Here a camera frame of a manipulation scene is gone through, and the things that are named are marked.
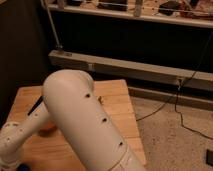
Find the black screw hole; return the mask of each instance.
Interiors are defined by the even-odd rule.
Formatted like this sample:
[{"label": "black screw hole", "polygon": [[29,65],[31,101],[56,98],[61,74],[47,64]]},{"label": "black screw hole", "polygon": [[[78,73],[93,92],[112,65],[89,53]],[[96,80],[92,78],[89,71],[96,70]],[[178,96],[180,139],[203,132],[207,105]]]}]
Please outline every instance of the black screw hole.
[{"label": "black screw hole", "polygon": [[123,142],[120,142],[119,147],[121,147],[123,145]]},{"label": "black screw hole", "polygon": [[104,119],[102,120],[103,123],[106,122],[106,121],[107,121],[107,118],[104,118]]},{"label": "black screw hole", "polygon": [[85,96],[86,98],[90,98],[90,94],[88,93],[88,94],[86,94],[86,96]]}]

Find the wooden table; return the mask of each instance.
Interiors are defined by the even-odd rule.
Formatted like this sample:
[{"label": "wooden table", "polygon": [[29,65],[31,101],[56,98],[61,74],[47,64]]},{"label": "wooden table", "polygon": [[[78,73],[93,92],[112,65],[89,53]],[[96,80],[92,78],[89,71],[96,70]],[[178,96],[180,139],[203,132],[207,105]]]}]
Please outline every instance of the wooden table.
[{"label": "wooden table", "polygon": [[[8,121],[22,122],[41,95],[41,88],[41,86],[20,88]],[[143,146],[126,82],[124,80],[95,82],[94,93],[97,97],[101,96],[105,111],[141,162],[145,164]],[[30,137],[24,144],[23,162],[28,164],[32,171],[85,171],[59,130],[47,137],[38,134]]]}]

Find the object on shelf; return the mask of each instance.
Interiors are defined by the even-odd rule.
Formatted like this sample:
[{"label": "object on shelf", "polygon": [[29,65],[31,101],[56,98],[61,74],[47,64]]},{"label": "object on shelf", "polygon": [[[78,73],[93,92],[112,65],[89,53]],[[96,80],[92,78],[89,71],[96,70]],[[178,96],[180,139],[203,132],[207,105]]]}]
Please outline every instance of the object on shelf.
[{"label": "object on shelf", "polygon": [[173,14],[174,10],[178,10],[179,8],[180,8],[179,2],[168,1],[159,6],[158,12],[169,16]]},{"label": "object on shelf", "polygon": [[127,0],[99,0],[98,8],[116,11],[127,10]]}]

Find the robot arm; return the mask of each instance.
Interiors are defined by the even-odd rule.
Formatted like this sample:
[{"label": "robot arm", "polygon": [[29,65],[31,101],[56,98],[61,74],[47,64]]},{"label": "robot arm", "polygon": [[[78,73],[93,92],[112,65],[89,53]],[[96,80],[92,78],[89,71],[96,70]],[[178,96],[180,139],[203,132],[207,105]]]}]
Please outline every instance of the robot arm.
[{"label": "robot arm", "polygon": [[19,155],[12,154],[50,114],[88,171],[144,171],[92,89],[93,80],[85,72],[62,70],[50,75],[43,85],[44,103],[20,126],[1,133],[1,160],[17,160]]}]

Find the cable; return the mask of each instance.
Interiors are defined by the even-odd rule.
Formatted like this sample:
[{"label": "cable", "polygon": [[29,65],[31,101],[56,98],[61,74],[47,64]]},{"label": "cable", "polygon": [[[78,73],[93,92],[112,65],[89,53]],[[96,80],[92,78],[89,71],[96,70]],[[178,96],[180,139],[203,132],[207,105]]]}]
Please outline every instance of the cable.
[{"label": "cable", "polygon": [[[207,138],[209,140],[213,140],[213,137],[210,137],[210,136],[208,136],[208,135],[206,135],[206,134],[204,134],[204,133],[202,133],[200,131],[194,130],[194,129],[189,128],[189,127],[187,127],[187,126],[184,125],[183,114],[182,114],[182,112],[180,112],[180,111],[177,110],[177,105],[178,105],[179,94],[180,94],[181,88],[183,86],[185,86],[187,83],[189,83],[194,78],[194,76],[196,75],[196,73],[198,72],[198,70],[199,70],[199,68],[200,68],[200,66],[201,66],[201,64],[202,64],[202,62],[203,62],[203,60],[205,58],[205,55],[206,55],[206,52],[207,52],[207,49],[208,49],[208,46],[209,46],[209,43],[210,43],[212,37],[213,37],[213,32],[210,33],[210,35],[209,35],[209,37],[208,37],[208,39],[207,39],[207,41],[205,43],[205,46],[203,48],[203,51],[202,51],[200,59],[199,59],[199,63],[197,65],[197,67],[195,68],[194,72],[192,73],[191,77],[189,77],[185,81],[181,81],[180,80],[179,86],[178,86],[178,90],[177,90],[177,93],[176,93],[176,100],[175,100],[175,112],[178,113],[178,114],[180,114],[181,126],[183,128],[185,128],[185,129],[187,129],[187,130],[189,130],[191,132],[194,132],[194,133],[196,133],[196,134],[198,134],[198,135],[200,135],[200,136],[202,136],[204,138]],[[160,110],[162,110],[166,106],[166,104],[170,102],[170,100],[174,97],[174,95],[175,94],[172,94],[157,110],[155,110],[154,112],[152,112],[152,113],[150,113],[150,114],[148,114],[148,115],[146,115],[146,116],[144,116],[142,118],[137,119],[136,121],[141,121],[143,119],[146,119],[146,118],[148,118],[148,117],[156,114]]]},{"label": "cable", "polygon": [[166,106],[167,103],[170,102],[170,100],[174,97],[174,95],[175,94],[170,95],[169,98],[159,108],[157,108],[157,110],[155,110],[154,112],[152,112],[152,113],[150,113],[150,114],[148,114],[148,115],[146,115],[142,118],[136,119],[136,121],[138,122],[138,121],[144,120],[144,119],[158,113],[160,110],[162,110]]},{"label": "cable", "polygon": [[183,113],[180,112],[180,111],[178,111],[178,109],[177,109],[178,100],[179,100],[179,93],[177,93],[177,95],[176,95],[176,100],[175,100],[175,112],[178,113],[178,114],[180,114],[180,121],[181,121],[180,124],[181,124],[181,126],[182,126],[184,129],[187,129],[187,130],[189,130],[189,131],[191,131],[191,132],[193,132],[193,133],[195,133],[195,134],[198,134],[198,135],[200,135],[200,136],[202,136],[202,137],[204,137],[204,138],[207,138],[207,139],[209,139],[209,140],[213,140],[213,137],[210,137],[210,136],[208,136],[208,135],[206,135],[206,134],[204,134],[204,133],[202,133],[202,132],[200,132],[200,131],[197,131],[197,130],[195,130],[195,129],[192,129],[192,128],[190,128],[190,127],[184,125]]}]

